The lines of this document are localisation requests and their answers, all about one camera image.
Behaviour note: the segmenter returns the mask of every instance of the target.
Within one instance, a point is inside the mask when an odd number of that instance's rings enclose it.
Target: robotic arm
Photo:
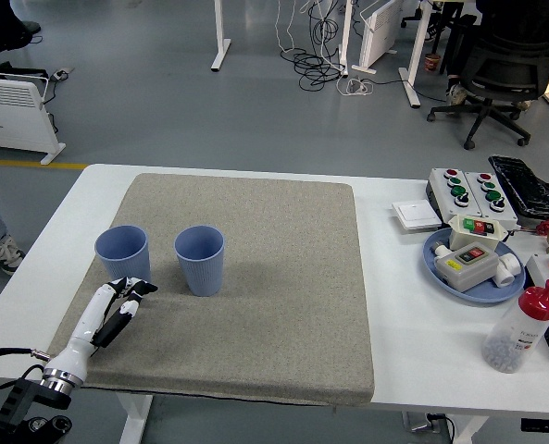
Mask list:
[[[142,296],[156,286],[136,277],[125,277],[100,287],[81,315],[69,344],[44,369],[41,385],[69,395],[87,378],[87,362],[98,347],[106,347],[136,315]],[[111,304],[127,300],[104,324]]]
[[[107,282],[92,297],[82,313],[67,347],[44,368],[42,381],[37,384],[25,378],[18,379],[0,410],[0,443],[56,443],[71,428],[65,416],[50,421],[23,418],[33,402],[66,410],[70,404],[70,392],[79,388],[87,378],[87,364],[91,355],[106,347],[136,315],[145,294],[156,291],[153,284],[136,277],[124,277]],[[126,301],[106,321],[112,303],[121,298]],[[32,353],[41,359],[43,353]]]

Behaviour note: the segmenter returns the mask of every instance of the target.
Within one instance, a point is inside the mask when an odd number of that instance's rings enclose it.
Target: yellow floor line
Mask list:
[[[85,169],[87,164],[63,164],[52,162],[49,165],[42,165],[39,162],[27,162],[19,160],[0,160],[0,167],[28,167],[28,168],[56,168],[56,169]]]

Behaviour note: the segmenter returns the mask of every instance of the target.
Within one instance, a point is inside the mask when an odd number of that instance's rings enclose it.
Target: plastic bottle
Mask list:
[[[546,288],[529,287],[506,311],[484,341],[481,354],[493,368],[515,373],[529,359],[549,326]]]

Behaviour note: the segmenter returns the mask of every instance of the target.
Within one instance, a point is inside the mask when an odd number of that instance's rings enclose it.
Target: red button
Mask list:
[[[471,254],[474,257],[480,257],[484,254],[484,252],[479,248],[472,248],[471,250],[469,250],[469,254]]]

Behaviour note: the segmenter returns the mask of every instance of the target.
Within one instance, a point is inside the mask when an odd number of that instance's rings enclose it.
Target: small yellow object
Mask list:
[[[455,270],[460,270],[462,267],[461,267],[461,264],[458,264],[456,261],[447,261],[446,262],[447,265],[449,265],[451,268],[454,268]]]

